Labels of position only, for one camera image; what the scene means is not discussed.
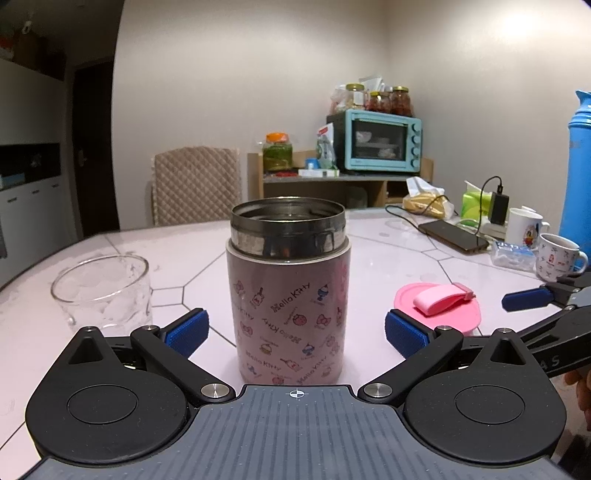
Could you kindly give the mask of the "person right hand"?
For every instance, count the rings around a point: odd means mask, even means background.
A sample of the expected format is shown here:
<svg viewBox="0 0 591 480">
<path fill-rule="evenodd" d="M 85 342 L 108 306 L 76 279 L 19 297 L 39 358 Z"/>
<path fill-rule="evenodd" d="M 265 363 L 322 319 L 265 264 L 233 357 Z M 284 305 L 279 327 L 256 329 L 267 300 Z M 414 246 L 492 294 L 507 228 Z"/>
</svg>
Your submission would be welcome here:
<svg viewBox="0 0 591 480">
<path fill-rule="evenodd" d="M 564 375 L 567 385 L 576 386 L 576 396 L 579 409 L 584 413 L 587 424 L 590 424 L 591 415 L 591 371 L 585 374 L 578 370 L 568 372 Z"/>
</svg>

